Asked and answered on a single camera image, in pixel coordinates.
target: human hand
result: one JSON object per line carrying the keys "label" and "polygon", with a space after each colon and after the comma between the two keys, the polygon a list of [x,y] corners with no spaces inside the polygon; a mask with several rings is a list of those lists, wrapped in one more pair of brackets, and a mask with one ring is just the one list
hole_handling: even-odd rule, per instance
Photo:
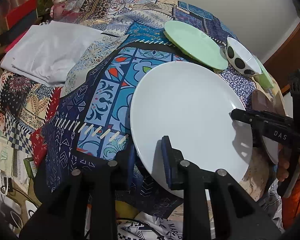
{"label": "human hand", "polygon": [[279,181],[284,181],[288,176],[289,172],[287,169],[290,166],[289,160],[290,160],[291,152],[284,151],[284,148],[280,150],[279,152],[279,163],[278,163],[278,169],[277,169],[277,179]]}

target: polka dot bowl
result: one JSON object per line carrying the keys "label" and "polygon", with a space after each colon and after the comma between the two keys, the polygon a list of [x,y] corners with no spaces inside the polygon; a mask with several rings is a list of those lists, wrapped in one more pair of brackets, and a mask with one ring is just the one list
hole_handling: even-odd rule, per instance
{"label": "polka dot bowl", "polygon": [[261,69],[253,55],[237,40],[228,37],[225,54],[230,64],[244,76],[260,75]]}

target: white wall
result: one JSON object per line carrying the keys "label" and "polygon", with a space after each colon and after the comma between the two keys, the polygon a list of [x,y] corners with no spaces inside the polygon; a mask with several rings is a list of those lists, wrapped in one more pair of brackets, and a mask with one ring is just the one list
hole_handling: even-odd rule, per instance
{"label": "white wall", "polygon": [[292,0],[180,1],[213,13],[261,60],[287,35],[298,17]]}
{"label": "white wall", "polygon": [[277,41],[277,43],[272,47],[271,50],[269,50],[266,55],[260,59],[260,61],[262,63],[265,63],[271,56],[272,54],[274,54],[277,49],[280,48],[280,46],[286,41],[286,39],[290,36],[290,34],[294,31],[294,29],[298,26],[298,24],[300,23],[300,18],[297,17],[292,25],[290,26],[290,28],[281,36],[281,38],[279,39],[279,41]]}

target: blue patterned fabric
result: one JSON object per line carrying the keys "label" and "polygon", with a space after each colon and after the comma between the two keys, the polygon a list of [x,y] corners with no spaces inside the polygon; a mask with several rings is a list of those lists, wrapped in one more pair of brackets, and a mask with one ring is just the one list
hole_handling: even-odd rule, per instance
{"label": "blue patterned fabric", "polygon": [[[86,1],[82,6],[89,14],[98,10],[85,4]],[[206,32],[221,48],[228,36],[236,38],[211,13],[180,1],[113,0],[107,12],[102,19],[89,20],[89,26],[104,25],[110,19],[103,28],[111,37],[93,43],[69,72],[67,80],[77,80],[80,74],[83,81],[71,82],[71,89],[61,93],[64,96],[60,98],[56,115],[42,128],[48,144],[46,174],[51,190],[73,169],[96,169],[99,158],[111,160],[132,143],[130,103],[138,82],[149,70],[170,61],[197,63],[165,37],[166,21],[191,24]],[[240,75],[232,66],[215,73],[229,84],[244,106],[250,106],[251,93],[256,89],[251,79]],[[161,218],[167,217],[183,201],[158,185],[138,157],[130,191],[116,192],[116,199]]]}

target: white cable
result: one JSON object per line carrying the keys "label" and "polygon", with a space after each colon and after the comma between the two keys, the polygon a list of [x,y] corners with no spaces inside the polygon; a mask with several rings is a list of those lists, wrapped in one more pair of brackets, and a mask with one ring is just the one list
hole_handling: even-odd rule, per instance
{"label": "white cable", "polygon": [[2,183],[1,183],[1,176],[0,176],[0,184],[1,184],[1,185],[0,185],[0,194],[6,196],[6,195],[8,194],[8,175],[7,175],[7,185],[5,186],[5,187],[6,187],[6,192],[5,192],[4,194],[3,194],[2,191],[1,191],[1,187],[4,186],[4,185],[2,185]]}
{"label": "white cable", "polygon": [[[14,217],[12,216],[12,213],[14,213],[14,214],[20,219],[21,227],[20,227],[19,224],[14,220]],[[23,223],[22,223],[21,217],[20,217],[14,210],[11,210],[11,211],[10,211],[10,215],[11,215],[13,221],[16,223],[17,227],[21,230],[21,229],[23,228]]]}

